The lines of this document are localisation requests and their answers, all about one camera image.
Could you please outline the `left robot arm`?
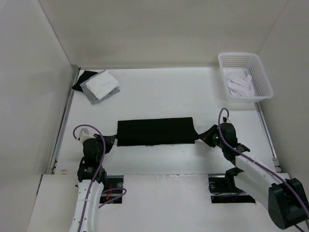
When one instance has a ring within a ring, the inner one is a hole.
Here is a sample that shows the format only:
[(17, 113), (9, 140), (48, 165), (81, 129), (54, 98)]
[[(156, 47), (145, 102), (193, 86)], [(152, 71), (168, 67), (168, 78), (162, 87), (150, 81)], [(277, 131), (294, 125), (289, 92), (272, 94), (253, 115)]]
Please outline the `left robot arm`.
[(98, 134), (80, 136), (83, 157), (79, 164), (78, 196), (70, 232), (96, 232), (101, 194), (108, 188), (107, 173), (102, 167), (102, 154), (113, 147), (116, 136)]

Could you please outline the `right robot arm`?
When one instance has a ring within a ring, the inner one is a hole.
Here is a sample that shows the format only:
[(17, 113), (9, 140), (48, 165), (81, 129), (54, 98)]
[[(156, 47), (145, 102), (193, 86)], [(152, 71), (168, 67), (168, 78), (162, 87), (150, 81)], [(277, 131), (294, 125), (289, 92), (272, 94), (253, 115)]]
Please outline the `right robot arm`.
[(236, 130), (231, 123), (213, 125), (200, 134), (210, 147), (219, 147), (224, 157), (234, 167), (224, 177), (209, 177), (209, 191), (219, 196), (244, 192), (259, 202), (273, 223), (285, 230), (308, 220), (309, 202), (302, 183), (289, 179), (286, 174), (277, 174), (257, 159), (245, 155), (250, 149), (238, 142)]

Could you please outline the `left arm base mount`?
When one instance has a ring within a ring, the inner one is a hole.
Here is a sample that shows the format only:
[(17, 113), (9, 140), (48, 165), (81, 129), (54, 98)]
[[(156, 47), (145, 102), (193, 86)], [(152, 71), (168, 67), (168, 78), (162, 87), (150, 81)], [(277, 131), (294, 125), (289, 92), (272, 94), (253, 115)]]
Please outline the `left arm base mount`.
[(99, 203), (103, 204), (120, 196), (124, 191), (124, 176), (109, 175), (107, 176), (107, 184), (104, 186)]

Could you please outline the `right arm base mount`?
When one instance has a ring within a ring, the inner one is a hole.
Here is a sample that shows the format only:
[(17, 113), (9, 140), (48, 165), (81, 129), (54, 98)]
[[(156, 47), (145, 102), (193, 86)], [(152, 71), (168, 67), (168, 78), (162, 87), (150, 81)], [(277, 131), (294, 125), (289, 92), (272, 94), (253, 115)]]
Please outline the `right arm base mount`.
[(241, 169), (235, 167), (227, 170), (224, 176), (209, 175), (212, 203), (256, 203), (253, 197), (235, 185), (234, 177), (241, 172)]

